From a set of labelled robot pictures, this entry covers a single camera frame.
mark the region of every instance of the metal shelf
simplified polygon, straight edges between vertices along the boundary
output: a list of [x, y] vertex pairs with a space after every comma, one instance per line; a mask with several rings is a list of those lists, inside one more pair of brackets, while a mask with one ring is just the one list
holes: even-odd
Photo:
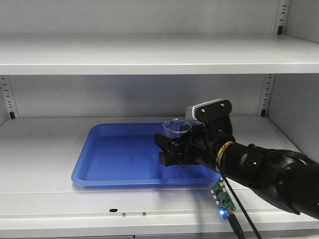
[[16, 34], [2, 75], [319, 73], [319, 45], [272, 34]]
[[[209, 190], [89, 190], [72, 184], [71, 173], [91, 127], [162, 120], [55, 118], [5, 122], [0, 127], [0, 238], [230, 232]], [[234, 136], [242, 144], [296, 150], [267, 118], [232, 117], [232, 123]], [[319, 229], [317, 220], [278, 210], [251, 190], [234, 182], [233, 186], [259, 230]], [[118, 212], [109, 212], [111, 208]], [[243, 230], [251, 230], [240, 210], [237, 218]]]

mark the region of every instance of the shelf bracket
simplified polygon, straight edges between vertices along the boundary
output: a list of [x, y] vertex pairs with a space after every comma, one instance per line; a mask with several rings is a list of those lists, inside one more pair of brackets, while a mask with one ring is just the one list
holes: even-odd
[[278, 0], [277, 15], [274, 25], [274, 34], [281, 35], [285, 32], [290, 0]]
[[260, 96], [258, 115], [266, 116], [269, 106], [269, 101], [271, 97], [271, 92], [274, 86], [275, 74], [267, 74], [264, 78], [263, 89]]
[[0, 77], [0, 88], [4, 98], [4, 103], [8, 111], [10, 119], [19, 118], [18, 111], [16, 109], [15, 100], [13, 97], [9, 76]]

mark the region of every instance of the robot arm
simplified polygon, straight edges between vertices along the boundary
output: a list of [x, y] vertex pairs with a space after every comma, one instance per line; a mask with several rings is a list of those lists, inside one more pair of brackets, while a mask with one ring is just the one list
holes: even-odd
[[186, 119], [202, 124], [179, 138], [155, 135], [160, 162], [202, 164], [252, 189], [270, 204], [290, 213], [319, 219], [319, 164], [305, 155], [235, 142], [231, 103], [215, 100], [186, 109]]

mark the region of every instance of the clear plastic cup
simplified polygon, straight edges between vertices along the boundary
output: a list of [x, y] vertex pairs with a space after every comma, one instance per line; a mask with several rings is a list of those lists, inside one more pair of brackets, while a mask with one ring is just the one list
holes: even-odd
[[163, 122], [163, 128], [165, 129], [165, 135], [167, 137], [178, 138], [181, 134], [191, 129], [191, 123], [183, 119], [173, 118], [165, 120]]

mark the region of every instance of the green circuit board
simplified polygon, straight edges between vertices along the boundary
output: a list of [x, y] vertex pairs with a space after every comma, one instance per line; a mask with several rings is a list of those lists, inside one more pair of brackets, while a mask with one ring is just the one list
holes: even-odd
[[227, 219], [228, 216], [236, 210], [236, 207], [230, 198], [222, 179], [219, 179], [210, 191], [213, 195], [213, 199], [219, 207], [220, 215], [223, 219]]

